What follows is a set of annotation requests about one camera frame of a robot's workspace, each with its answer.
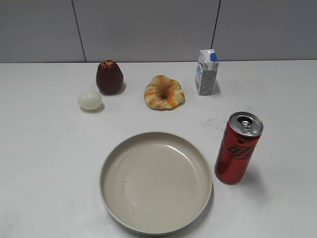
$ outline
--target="bagel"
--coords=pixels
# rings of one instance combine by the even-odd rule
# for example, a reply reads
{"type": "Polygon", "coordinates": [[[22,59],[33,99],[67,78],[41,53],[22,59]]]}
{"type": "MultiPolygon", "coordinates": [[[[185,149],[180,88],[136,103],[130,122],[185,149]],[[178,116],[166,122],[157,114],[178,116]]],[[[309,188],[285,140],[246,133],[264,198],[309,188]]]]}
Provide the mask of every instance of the bagel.
{"type": "Polygon", "coordinates": [[[179,82],[164,75],[155,76],[144,90],[146,104],[152,109],[174,109],[185,101],[179,82]]]}

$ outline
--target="egg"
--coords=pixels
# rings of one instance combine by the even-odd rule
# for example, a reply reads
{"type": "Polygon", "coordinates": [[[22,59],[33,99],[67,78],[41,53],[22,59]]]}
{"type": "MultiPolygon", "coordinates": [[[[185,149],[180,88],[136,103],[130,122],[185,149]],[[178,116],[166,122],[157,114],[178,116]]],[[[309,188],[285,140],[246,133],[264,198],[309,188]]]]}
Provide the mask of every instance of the egg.
{"type": "Polygon", "coordinates": [[[97,109],[102,102],[101,95],[96,92],[85,92],[78,98],[79,106],[86,110],[97,109]]]}

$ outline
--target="blue carton cap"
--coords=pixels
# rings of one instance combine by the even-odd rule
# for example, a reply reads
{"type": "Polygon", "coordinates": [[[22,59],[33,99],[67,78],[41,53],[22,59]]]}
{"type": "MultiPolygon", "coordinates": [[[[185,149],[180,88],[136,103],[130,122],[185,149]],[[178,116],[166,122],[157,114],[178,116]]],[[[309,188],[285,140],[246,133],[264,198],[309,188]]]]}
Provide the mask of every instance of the blue carton cap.
{"type": "Polygon", "coordinates": [[[218,61],[217,56],[216,56],[216,53],[212,53],[212,54],[210,55],[210,61],[213,61],[213,62],[217,62],[217,61],[218,61]]]}

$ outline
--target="food item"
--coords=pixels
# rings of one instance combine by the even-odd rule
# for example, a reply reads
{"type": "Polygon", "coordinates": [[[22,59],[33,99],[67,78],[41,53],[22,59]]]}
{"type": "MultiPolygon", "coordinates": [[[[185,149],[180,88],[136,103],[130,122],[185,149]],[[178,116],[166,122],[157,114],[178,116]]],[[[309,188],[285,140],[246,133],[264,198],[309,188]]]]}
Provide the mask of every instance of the food item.
{"type": "Polygon", "coordinates": [[[198,95],[211,95],[215,87],[218,59],[213,49],[199,53],[195,84],[198,95]]]}
{"type": "Polygon", "coordinates": [[[152,109],[174,109],[185,101],[185,95],[179,82],[158,75],[146,86],[144,99],[152,109]]]}
{"type": "Polygon", "coordinates": [[[115,94],[123,86],[123,74],[112,60],[101,62],[97,69],[96,83],[103,94],[115,94]]]}
{"type": "Polygon", "coordinates": [[[100,107],[102,98],[99,93],[85,92],[78,98],[78,104],[81,108],[86,110],[94,110],[100,107]]]}
{"type": "Polygon", "coordinates": [[[232,184],[242,179],[262,131],[263,123],[251,113],[230,116],[215,165],[220,181],[232,184]]]}

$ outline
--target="plate rim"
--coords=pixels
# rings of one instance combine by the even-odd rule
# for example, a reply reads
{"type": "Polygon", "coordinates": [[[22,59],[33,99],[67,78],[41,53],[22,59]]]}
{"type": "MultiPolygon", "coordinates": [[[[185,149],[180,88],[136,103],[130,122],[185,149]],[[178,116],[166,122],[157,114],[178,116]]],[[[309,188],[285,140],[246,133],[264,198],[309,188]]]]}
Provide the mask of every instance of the plate rim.
{"type": "Polygon", "coordinates": [[[211,199],[211,193],[212,193],[212,188],[213,188],[213,183],[212,183],[212,176],[211,176],[211,169],[210,169],[210,166],[209,166],[209,163],[207,161],[207,159],[205,158],[205,156],[203,155],[203,153],[200,151],[200,149],[198,149],[192,142],[190,142],[189,140],[185,139],[184,137],[182,136],[179,136],[177,134],[174,134],[174,133],[171,133],[171,132],[166,132],[166,131],[146,131],[146,132],[141,132],[141,133],[138,133],[138,134],[135,134],[135,135],[132,135],[124,140],[122,140],[121,142],[119,142],[116,146],[114,146],[114,148],[107,154],[106,158],[104,159],[103,163],[102,163],[102,166],[101,166],[101,169],[99,171],[99,179],[98,179],[98,187],[99,187],[99,194],[100,194],[100,197],[101,197],[101,200],[106,208],[106,210],[109,212],[109,214],[120,224],[122,225],[123,227],[133,231],[133,232],[136,232],[136,233],[139,233],[139,234],[144,234],[144,235],[151,235],[151,236],[162,236],[162,235],[167,235],[167,234],[171,234],[171,233],[174,233],[176,231],[179,231],[183,228],[185,228],[186,226],[190,225],[193,221],[195,221],[200,215],[201,213],[206,209],[210,199],[211,199]],[[133,137],[136,137],[136,136],[139,136],[139,135],[143,135],[143,134],[150,134],[150,133],[164,133],[164,134],[169,134],[169,135],[173,135],[173,136],[177,136],[183,140],[185,140],[186,142],[188,142],[189,144],[191,144],[199,153],[200,155],[202,156],[206,166],[207,166],[207,170],[208,170],[208,175],[209,175],[209,179],[210,179],[210,187],[209,187],[209,192],[208,192],[208,197],[204,203],[204,205],[202,206],[201,210],[199,211],[199,213],[197,214],[197,216],[195,216],[190,222],[188,222],[187,224],[183,225],[182,227],[180,228],[177,228],[175,230],[172,230],[172,231],[167,231],[167,232],[163,232],[163,233],[149,233],[149,232],[146,232],[146,231],[142,231],[142,230],[139,230],[139,229],[136,229],[126,223],[124,223],[123,221],[121,221],[115,214],[113,214],[113,212],[110,210],[110,208],[107,206],[106,204],[106,201],[103,197],[103,193],[102,193],[102,183],[101,183],[101,180],[102,180],[102,172],[104,170],[104,167],[105,167],[105,164],[106,164],[106,161],[108,159],[108,157],[111,155],[111,153],[118,147],[120,146],[123,142],[133,138],[133,137]]]}

